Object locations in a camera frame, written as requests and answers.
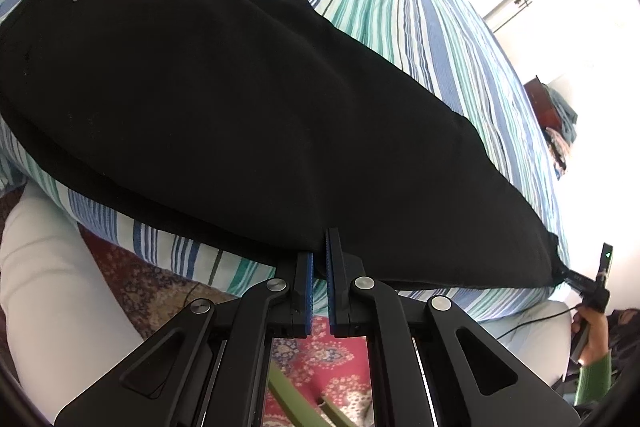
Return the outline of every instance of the bed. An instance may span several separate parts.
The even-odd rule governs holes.
[[[20,1],[0,0],[0,23]],[[466,0],[309,2],[338,29],[408,73],[472,122],[494,165],[529,201],[548,230],[559,236],[559,255],[567,264],[545,140],[518,77],[472,6]],[[97,63],[108,59],[108,50],[96,50]],[[0,188],[9,191],[26,176],[96,235],[188,279],[242,295],[274,273],[273,267],[152,229],[70,190],[40,169],[0,121]],[[402,293],[423,300],[447,295],[480,321],[527,309],[553,290],[448,288]],[[314,296],[316,313],[324,313],[323,281],[316,281]]]

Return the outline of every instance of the black cable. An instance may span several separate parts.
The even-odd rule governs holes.
[[[182,303],[182,307],[184,308],[187,305],[187,301],[189,300],[189,297],[191,296],[191,294],[193,293],[194,289],[196,289],[198,286],[200,286],[199,282],[196,282],[193,285],[193,288],[191,288],[189,290],[189,293],[187,293],[187,295],[184,296],[184,302]]]
[[[578,306],[574,306],[573,308],[569,308],[568,310],[565,310],[563,312],[557,313],[555,315],[549,315],[548,317],[541,317],[539,319],[533,319],[532,321],[527,321],[527,322],[523,322],[522,324],[518,324],[517,326],[511,328],[506,333],[503,333],[499,337],[496,337],[495,340],[499,341],[501,338],[506,337],[509,333],[511,333],[511,331],[515,331],[518,328],[521,328],[523,326],[528,326],[528,325],[536,323],[536,322],[542,322],[542,321],[546,321],[546,320],[549,320],[549,319],[554,319],[556,317],[559,317],[560,315],[564,315],[565,313],[568,313],[568,312],[571,312],[571,311],[575,310],[577,307]]]

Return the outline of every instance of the person's arm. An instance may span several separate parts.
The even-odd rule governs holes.
[[[598,402],[607,394],[610,387],[611,353],[607,351],[607,354],[597,362],[580,368],[574,405]]]
[[[600,401],[611,387],[611,353],[609,352],[609,325],[607,317],[596,310],[581,306],[574,315],[572,330],[580,329],[580,320],[591,326],[589,340],[580,354],[580,377],[575,404]]]

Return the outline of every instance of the green sleeve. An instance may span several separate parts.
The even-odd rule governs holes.
[[[269,391],[295,427],[330,427],[273,360],[269,366],[268,385]]]
[[[575,404],[600,401],[611,387],[611,352],[597,362],[580,368]]]

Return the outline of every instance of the white wall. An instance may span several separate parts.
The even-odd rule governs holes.
[[[612,244],[610,308],[640,307],[640,5],[536,1],[497,37],[521,80],[558,77],[552,85],[578,113],[557,190],[572,267],[593,277],[602,243]]]

